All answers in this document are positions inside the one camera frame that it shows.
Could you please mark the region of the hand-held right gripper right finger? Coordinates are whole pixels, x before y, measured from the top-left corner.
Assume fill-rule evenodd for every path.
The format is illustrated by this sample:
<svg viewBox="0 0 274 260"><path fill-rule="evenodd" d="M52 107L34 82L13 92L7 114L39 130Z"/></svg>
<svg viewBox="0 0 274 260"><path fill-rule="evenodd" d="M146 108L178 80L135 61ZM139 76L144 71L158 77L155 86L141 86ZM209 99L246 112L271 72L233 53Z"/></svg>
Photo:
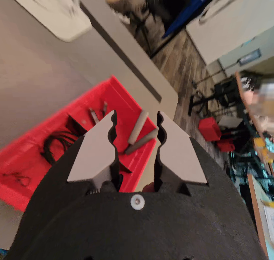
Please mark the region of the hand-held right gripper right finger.
<svg viewBox="0 0 274 260"><path fill-rule="evenodd" d="M157 126L154 184L207 184L190 136L164 112L157 113Z"/></svg>

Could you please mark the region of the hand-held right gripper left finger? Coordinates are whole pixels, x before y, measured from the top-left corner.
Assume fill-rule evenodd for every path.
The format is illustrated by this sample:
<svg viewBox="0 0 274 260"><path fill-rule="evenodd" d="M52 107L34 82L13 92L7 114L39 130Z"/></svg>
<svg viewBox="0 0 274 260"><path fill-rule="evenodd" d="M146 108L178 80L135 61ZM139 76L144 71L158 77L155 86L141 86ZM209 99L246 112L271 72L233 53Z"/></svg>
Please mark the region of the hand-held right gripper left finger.
<svg viewBox="0 0 274 260"><path fill-rule="evenodd" d="M116 125L117 112L111 111L83 136L67 182L119 184L118 150L114 145Z"/></svg>

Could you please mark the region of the grey usb hub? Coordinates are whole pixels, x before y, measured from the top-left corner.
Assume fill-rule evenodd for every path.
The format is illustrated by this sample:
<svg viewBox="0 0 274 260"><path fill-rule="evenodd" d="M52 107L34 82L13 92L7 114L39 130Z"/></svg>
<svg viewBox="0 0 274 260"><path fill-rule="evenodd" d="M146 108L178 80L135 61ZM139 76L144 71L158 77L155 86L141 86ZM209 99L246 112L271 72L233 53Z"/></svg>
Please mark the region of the grey usb hub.
<svg viewBox="0 0 274 260"><path fill-rule="evenodd" d="M147 118L148 118L148 115L149 115L149 113L147 111L145 111L145 110L141 111L141 113L134 125L134 128L128 138L129 145L134 145L135 142L137 141L137 138L138 138L138 136L139 136L139 134L140 134Z"/></svg>
<svg viewBox="0 0 274 260"><path fill-rule="evenodd" d="M136 151L137 149L141 148L143 145L145 145L147 142L153 140L156 138L158 134L158 128L155 128L153 131L136 141L133 145L129 145L125 151L124 154L129 155Z"/></svg>

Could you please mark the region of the red plastic bin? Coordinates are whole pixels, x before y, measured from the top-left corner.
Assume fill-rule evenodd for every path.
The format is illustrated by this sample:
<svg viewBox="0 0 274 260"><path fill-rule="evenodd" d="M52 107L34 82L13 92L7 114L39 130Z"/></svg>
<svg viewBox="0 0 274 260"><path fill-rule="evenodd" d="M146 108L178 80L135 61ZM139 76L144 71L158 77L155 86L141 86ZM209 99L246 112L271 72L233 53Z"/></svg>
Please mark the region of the red plastic bin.
<svg viewBox="0 0 274 260"><path fill-rule="evenodd" d="M102 120L104 104L107 104L105 115L112 110L117 111L117 138L114 145L119 152L119 161L131 171L121 172L124 177L119 191L134 192L156 145L156 139L129 155L122 154L128 147L128 138L142 108L118 79L112 76L1 150L1 200L17 210L25 211L32 194L51 168L42 155L45 152L45 140L53 133L61 132L77 139L65 127L68 114L89 131L94 127L90 109Z"/></svg>

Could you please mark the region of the black plastic bin divider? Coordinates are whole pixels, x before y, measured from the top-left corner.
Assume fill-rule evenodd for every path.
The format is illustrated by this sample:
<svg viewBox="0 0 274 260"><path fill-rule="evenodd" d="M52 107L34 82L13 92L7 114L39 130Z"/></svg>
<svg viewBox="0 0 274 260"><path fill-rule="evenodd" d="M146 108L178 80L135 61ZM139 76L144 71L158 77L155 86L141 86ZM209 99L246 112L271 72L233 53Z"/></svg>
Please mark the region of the black plastic bin divider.
<svg viewBox="0 0 274 260"><path fill-rule="evenodd" d="M71 115L68 114L65 127L75 136L84 136L88 131Z"/></svg>

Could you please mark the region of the red floor container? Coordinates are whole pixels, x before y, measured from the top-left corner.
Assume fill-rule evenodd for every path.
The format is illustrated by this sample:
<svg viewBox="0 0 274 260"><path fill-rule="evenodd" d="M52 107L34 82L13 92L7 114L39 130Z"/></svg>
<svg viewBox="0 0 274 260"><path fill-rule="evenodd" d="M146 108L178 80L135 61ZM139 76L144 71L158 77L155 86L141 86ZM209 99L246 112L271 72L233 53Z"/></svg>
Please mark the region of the red floor container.
<svg viewBox="0 0 274 260"><path fill-rule="evenodd" d="M198 130L207 142L216 142L221 139L222 133L214 117L201 119Z"/></svg>
<svg viewBox="0 0 274 260"><path fill-rule="evenodd" d="M220 152L233 152L235 150L235 145L232 139L220 140L216 145Z"/></svg>

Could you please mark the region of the black office chair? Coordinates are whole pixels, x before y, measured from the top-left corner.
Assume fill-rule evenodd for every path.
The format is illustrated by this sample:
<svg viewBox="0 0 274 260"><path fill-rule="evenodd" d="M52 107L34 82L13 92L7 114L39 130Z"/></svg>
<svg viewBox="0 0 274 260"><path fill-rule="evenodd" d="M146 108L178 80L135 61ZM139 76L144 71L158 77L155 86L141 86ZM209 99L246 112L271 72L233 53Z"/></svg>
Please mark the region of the black office chair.
<svg viewBox="0 0 274 260"><path fill-rule="evenodd" d="M205 108L206 115L209 115L208 103L214 100L217 101L222 108L230 108L242 102L235 75L215 84L213 93L209 97L205 97L199 90L192 94L190 96L188 116L191 116L193 108L199 105L200 109L196 113L199 114Z"/></svg>

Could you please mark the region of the cluttered wooden side desk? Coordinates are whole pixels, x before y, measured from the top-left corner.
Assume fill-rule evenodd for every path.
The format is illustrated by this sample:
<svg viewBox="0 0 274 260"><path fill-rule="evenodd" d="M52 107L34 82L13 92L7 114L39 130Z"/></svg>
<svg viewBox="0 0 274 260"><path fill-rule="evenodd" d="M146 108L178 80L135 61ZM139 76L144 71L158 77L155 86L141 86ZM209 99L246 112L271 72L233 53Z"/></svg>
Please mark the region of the cluttered wooden side desk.
<svg viewBox="0 0 274 260"><path fill-rule="evenodd" d="M259 163L261 163L261 161L265 163L266 157L262 154L262 150L265 149L265 137L261 131L259 123L256 121L246 101L244 90L242 88L241 76L239 72L235 72L235 78L237 81L241 101L244 104L246 113L248 114L250 121L252 121L252 124L255 129L254 132L251 132L251 142L253 145L253 150L258 153L257 157L259 158ZM263 203L263 200L268 201L268 199L266 198L267 195L263 191L260 183L255 179L255 177L251 173L247 174L247 179L251 193L252 208L254 211L255 224L258 232L259 242L267 259L271 259L270 256L273 254L273 242L270 239L267 218L264 211L265 205Z"/></svg>

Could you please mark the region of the blue fabric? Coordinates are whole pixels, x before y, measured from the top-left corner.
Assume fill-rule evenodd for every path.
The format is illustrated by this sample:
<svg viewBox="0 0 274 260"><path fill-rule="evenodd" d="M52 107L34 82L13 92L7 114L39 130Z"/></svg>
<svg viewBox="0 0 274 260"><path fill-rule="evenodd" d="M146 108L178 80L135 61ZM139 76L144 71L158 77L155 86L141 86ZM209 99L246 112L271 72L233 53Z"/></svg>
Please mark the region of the blue fabric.
<svg viewBox="0 0 274 260"><path fill-rule="evenodd" d="M191 20L196 18L212 0L165 0L165 5L171 15L169 21L162 20L165 33L163 39L179 32Z"/></svg>

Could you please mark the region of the white stand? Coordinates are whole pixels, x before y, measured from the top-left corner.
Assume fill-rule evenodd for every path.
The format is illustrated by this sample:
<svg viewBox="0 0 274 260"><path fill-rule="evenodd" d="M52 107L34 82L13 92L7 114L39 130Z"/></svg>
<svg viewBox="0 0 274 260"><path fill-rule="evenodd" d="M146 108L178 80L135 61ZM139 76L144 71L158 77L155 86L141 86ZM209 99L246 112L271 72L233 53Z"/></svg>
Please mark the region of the white stand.
<svg viewBox="0 0 274 260"><path fill-rule="evenodd" d="M80 0L15 1L64 42L72 42L92 28L90 19L80 8Z"/></svg>

